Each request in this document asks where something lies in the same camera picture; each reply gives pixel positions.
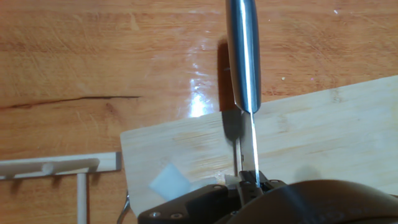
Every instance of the black device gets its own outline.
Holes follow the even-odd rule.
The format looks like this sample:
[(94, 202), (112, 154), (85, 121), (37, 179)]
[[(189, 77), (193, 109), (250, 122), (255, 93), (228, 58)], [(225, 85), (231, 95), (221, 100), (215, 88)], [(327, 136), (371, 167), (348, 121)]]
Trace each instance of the black device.
[(232, 189), (207, 185), (142, 212), (138, 224), (392, 224), (398, 198), (366, 185), (341, 180), (310, 180), (287, 185), (261, 173), (241, 171)]

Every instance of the knife handle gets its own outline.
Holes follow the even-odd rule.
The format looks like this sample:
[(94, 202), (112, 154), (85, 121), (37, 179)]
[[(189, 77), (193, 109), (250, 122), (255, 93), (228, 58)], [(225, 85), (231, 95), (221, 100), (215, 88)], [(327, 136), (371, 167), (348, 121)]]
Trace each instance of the knife handle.
[(254, 0), (226, 0), (229, 64), (235, 104), (255, 113), (261, 106), (259, 29)]

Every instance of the knife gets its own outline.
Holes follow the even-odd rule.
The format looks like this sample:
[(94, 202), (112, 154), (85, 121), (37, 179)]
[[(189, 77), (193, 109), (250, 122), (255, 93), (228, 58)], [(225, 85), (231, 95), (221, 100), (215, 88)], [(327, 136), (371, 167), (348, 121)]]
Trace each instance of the knife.
[(243, 170), (254, 170), (260, 186), (254, 113), (261, 106), (259, 31), (254, 0), (226, 0), (229, 64), (236, 106), (242, 111)]

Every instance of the wooden cutting board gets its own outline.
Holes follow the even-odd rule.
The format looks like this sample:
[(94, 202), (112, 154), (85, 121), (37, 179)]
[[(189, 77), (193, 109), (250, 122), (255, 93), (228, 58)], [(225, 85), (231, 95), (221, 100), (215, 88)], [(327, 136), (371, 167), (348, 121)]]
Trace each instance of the wooden cutting board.
[[(263, 103), (255, 119), (268, 178), (350, 180), (398, 194), (398, 76)], [(134, 213), (165, 202), (149, 184), (170, 163), (190, 182), (233, 175), (238, 121), (227, 111), (122, 133)]]

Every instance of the screw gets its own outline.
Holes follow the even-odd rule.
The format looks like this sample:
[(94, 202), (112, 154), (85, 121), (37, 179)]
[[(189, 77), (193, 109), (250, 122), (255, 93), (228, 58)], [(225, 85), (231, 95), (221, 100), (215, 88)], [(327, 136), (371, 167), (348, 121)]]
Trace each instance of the screw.
[(171, 218), (182, 218), (183, 217), (183, 215), (181, 214), (181, 213), (176, 213), (176, 214), (173, 214), (173, 215), (171, 215)]
[(160, 212), (152, 212), (151, 214), (149, 214), (149, 216), (152, 218), (157, 218), (160, 216)]

